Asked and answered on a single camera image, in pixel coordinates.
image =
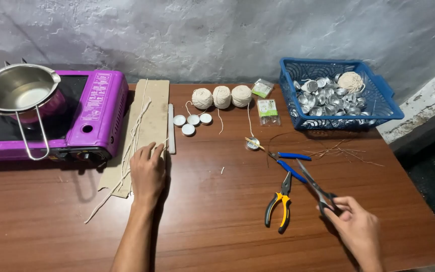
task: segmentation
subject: blue basket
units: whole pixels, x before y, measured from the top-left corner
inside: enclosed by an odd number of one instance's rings
[[[293,59],[280,60],[281,73],[279,84],[296,130],[305,129],[348,129],[362,130],[376,127],[392,119],[404,118],[404,113],[392,100],[394,92],[380,75],[374,75],[370,68],[360,60],[335,59]],[[293,80],[300,83],[305,79],[335,77],[336,74],[354,71],[366,77],[366,87],[362,97],[366,99],[366,108],[370,116],[309,116],[302,112]]]

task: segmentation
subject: purple gas stove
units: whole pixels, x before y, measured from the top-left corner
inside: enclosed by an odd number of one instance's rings
[[[54,161],[101,163],[117,152],[120,128],[129,86],[118,71],[56,71],[58,89],[65,96],[67,110],[43,119]],[[43,156],[46,147],[39,125],[25,128],[34,156]],[[27,160],[25,144],[16,121],[0,116],[0,161]]]

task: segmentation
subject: plastic packet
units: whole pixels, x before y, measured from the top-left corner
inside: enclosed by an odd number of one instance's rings
[[[278,115],[274,99],[258,99],[257,103],[261,126],[281,125],[281,118]]]
[[[254,83],[254,87],[251,92],[266,98],[270,94],[271,90],[273,90],[274,86],[275,84],[260,78]]]

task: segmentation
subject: human arm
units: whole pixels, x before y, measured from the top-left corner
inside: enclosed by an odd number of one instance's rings
[[[154,146],[155,143],[151,143],[140,148],[130,159],[134,199],[112,272],[141,272],[149,269],[152,218],[165,180],[165,167],[160,157],[164,144],[160,144],[152,154]]]
[[[333,202],[343,210],[340,216],[325,209],[343,243],[352,252],[364,272],[385,271],[380,251],[379,222],[351,196],[335,197]]]

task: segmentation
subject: yellow and black pliers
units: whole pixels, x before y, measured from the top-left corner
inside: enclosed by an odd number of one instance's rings
[[[271,219],[271,210],[275,206],[278,201],[283,202],[283,220],[281,221],[281,225],[279,226],[278,232],[283,234],[285,232],[286,227],[289,224],[289,205],[292,203],[288,197],[289,191],[292,187],[292,173],[288,171],[286,175],[285,181],[281,184],[281,191],[279,193],[275,193],[275,197],[270,201],[268,207],[266,207],[266,212],[264,214],[264,225],[266,227],[270,227],[270,219]]]

